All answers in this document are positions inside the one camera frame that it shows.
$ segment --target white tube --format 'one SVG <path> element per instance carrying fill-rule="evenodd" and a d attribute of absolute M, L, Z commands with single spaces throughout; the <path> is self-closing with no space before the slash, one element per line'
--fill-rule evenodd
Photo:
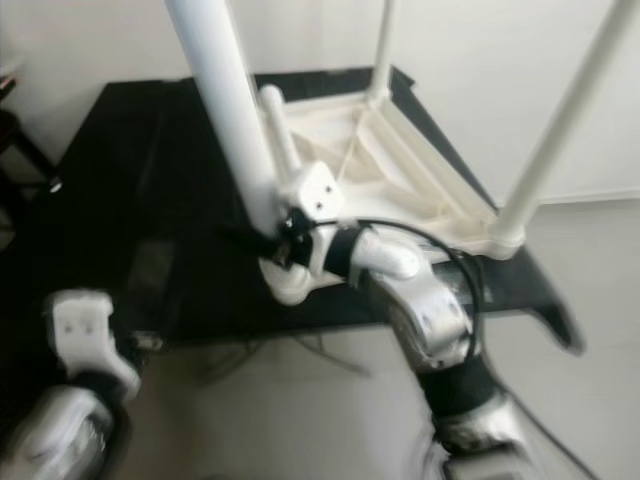
<path fill-rule="evenodd" d="M 378 51 L 376 54 L 376 64 L 371 77 L 369 87 L 369 98 L 378 100 L 385 97 L 389 92 L 389 81 L 391 77 L 391 45 L 393 30 L 395 27 L 396 14 L 399 0 L 384 0 L 384 11 L 382 13 L 382 24 L 380 26 L 380 37 L 378 38 Z"/>
<path fill-rule="evenodd" d="M 225 0 L 167 0 L 253 227 L 274 235 L 276 170 Z"/>
<path fill-rule="evenodd" d="M 266 85 L 260 89 L 260 98 L 262 99 L 262 106 L 267 113 L 267 119 L 275 135 L 278 148 L 284 159 L 289 178 L 293 178 L 293 175 L 300 170 L 302 164 L 291 132 L 289 132 L 287 128 L 282 92 L 274 85 Z"/>
<path fill-rule="evenodd" d="M 597 38 L 578 75 L 569 88 L 542 141 L 506 206 L 491 226 L 495 240 L 514 243 L 523 238 L 523 229 L 538 206 L 538 200 L 552 168 L 558 163 L 571 133 L 588 114 L 588 106 L 602 86 L 619 40 L 638 10 L 637 0 L 618 0 L 603 22 Z"/>

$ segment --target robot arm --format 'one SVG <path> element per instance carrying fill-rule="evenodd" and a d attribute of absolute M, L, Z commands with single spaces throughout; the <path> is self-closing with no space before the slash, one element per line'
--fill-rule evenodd
<path fill-rule="evenodd" d="M 68 385 L 51 388 L 19 427 L 0 460 L 1 480 L 99 478 L 126 436 L 122 405 L 140 376 L 118 352 L 108 295 L 65 291 L 52 298 L 50 340 Z"/>
<path fill-rule="evenodd" d="M 431 409 L 436 438 L 452 455 L 449 478 L 480 478 L 456 473 L 456 459 L 479 452 L 488 458 L 496 449 L 517 459 L 511 463 L 518 470 L 503 474 L 542 478 L 533 476 L 512 402 L 485 365 L 481 345 L 471 341 L 471 320 L 417 242 L 360 226 L 338 229 L 324 266 L 364 292 L 374 315 L 393 328 Z"/>

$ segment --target gray floor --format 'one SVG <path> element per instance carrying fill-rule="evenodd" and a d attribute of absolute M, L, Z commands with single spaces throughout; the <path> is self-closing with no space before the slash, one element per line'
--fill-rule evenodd
<path fill-rule="evenodd" d="M 611 480 L 637 478 L 640 452 L 639 235 L 632 201 L 543 207 L 529 229 L 584 329 L 582 358 L 524 315 L 487 323 L 504 379 Z M 287 339 L 213 385 L 196 372 L 221 347 L 156 358 L 130 406 L 136 432 L 118 479 L 417 479 L 427 412 L 390 332 L 330 334 L 325 344 L 373 376 L 338 370 Z"/>

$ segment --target white wall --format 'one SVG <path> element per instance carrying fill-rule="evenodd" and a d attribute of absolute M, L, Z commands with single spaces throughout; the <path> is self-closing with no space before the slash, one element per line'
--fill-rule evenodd
<path fill-rule="evenodd" d="M 369 64 L 381 0 L 230 0 L 253 71 Z M 59 158 L 110 80 L 189 69 L 162 0 L 0 0 L 25 60 L 8 104 Z M 610 0 L 404 0 L 395 63 L 490 192 L 504 199 Z M 640 19 L 547 190 L 640 192 Z"/>

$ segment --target wire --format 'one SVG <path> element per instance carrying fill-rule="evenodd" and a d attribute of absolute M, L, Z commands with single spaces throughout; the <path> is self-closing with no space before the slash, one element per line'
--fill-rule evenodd
<path fill-rule="evenodd" d="M 404 230 L 406 232 L 422 237 L 425 240 L 427 240 L 431 245 L 438 247 L 440 250 L 442 250 L 449 257 L 451 262 L 458 267 L 458 269 L 460 270 L 460 273 L 464 277 L 465 283 L 467 284 L 467 288 L 469 289 L 469 294 L 471 295 L 472 327 L 471 327 L 471 335 L 469 336 L 469 346 L 467 349 L 467 354 L 465 356 L 465 360 L 471 360 L 475 355 L 476 347 L 478 345 L 477 333 L 480 325 L 483 294 L 482 294 L 482 290 L 480 290 L 480 287 L 476 283 L 476 280 L 474 279 L 471 271 L 469 270 L 469 267 L 467 266 L 463 258 L 461 258 L 460 251 L 457 251 L 449 247 L 443 241 L 439 240 L 438 238 L 434 237 L 431 234 L 428 234 L 427 232 L 420 230 L 419 228 L 411 227 L 409 225 L 404 225 L 399 222 L 377 219 L 377 218 L 356 218 L 355 220 L 359 224 L 364 226 L 379 225 L 379 226 L 391 227 L 398 230 Z M 338 224 L 339 224 L 338 220 L 326 220 L 322 222 L 316 222 L 314 225 L 316 227 L 322 227 L 322 226 L 338 225 Z"/>
<path fill-rule="evenodd" d="M 456 252 L 462 256 L 464 260 L 470 262 L 476 271 L 476 288 L 478 289 L 478 302 L 476 304 L 476 308 L 478 311 L 478 315 L 475 318 L 475 323 L 473 324 L 472 338 L 470 342 L 473 345 L 469 346 L 469 350 L 467 351 L 467 359 L 471 358 L 475 353 L 476 345 L 483 344 L 483 328 L 484 321 L 482 318 L 482 314 L 484 313 L 484 289 L 485 289 L 485 275 L 484 275 L 484 267 L 482 262 L 477 256 L 471 255 L 468 252 L 462 250 L 456 250 Z"/>
<path fill-rule="evenodd" d="M 245 344 L 245 351 L 239 357 L 236 354 L 224 356 L 215 365 L 209 366 L 202 372 L 201 381 L 205 384 L 211 384 L 227 378 L 251 360 L 260 349 L 262 349 L 265 343 L 266 342 L 258 342 L 255 345 Z"/>
<path fill-rule="evenodd" d="M 529 407 L 525 405 L 525 403 L 513 392 L 513 390 L 511 390 L 506 385 L 500 384 L 500 382 L 498 382 L 498 384 L 507 394 L 511 396 L 511 398 L 513 398 L 513 401 L 516 403 L 516 405 L 518 405 L 520 410 L 522 410 L 522 412 L 536 426 L 536 428 L 538 428 L 538 430 L 540 430 L 540 432 L 542 432 L 542 434 L 547 437 L 547 439 L 551 443 L 553 443 L 553 445 L 555 445 L 555 447 L 558 448 L 558 450 L 560 450 L 583 474 L 585 474 L 591 480 L 601 480 L 601 478 L 596 475 L 596 473 L 591 470 L 591 468 L 589 468 L 587 464 L 584 463 L 580 459 L 580 457 L 578 457 L 577 454 L 572 452 L 569 447 L 562 443 L 562 441 L 560 441 L 560 439 L 556 437 L 555 434 L 553 434 L 547 427 L 544 426 L 540 419 L 538 419 L 538 417 L 534 415 Z"/>
<path fill-rule="evenodd" d="M 318 344 L 318 348 L 320 350 L 322 350 L 323 352 L 326 352 L 326 348 L 324 348 L 324 338 L 322 338 L 322 335 L 316 335 L 316 343 Z"/>
<path fill-rule="evenodd" d="M 314 353 L 316 355 L 318 355 L 319 357 L 322 357 L 324 360 L 326 360 L 327 362 L 333 363 L 334 365 L 337 365 L 338 367 L 347 370 L 349 372 L 355 373 L 356 375 L 359 375 L 361 377 L 364 378 L 370 378 L 371 377 L 371 372 L 361 366 L 361 365 L 356 365 L 355 363 L 351 363 L 347 360 L 343 360 L 341 358 L 338 358 L 328 352 L 326 352 L 323 348 L 318 348 L 318 347 L 314 347 L 313 345 L 309 345 L 307 342 L 305 342 L 304 340 L 302 340 L 299 337 L 291 337 L 294 341 L 296 341 L 300 346 L 302 346 L 303 348 L 305 348 L 306 350 L 310 351 L 311 353 Z"/>

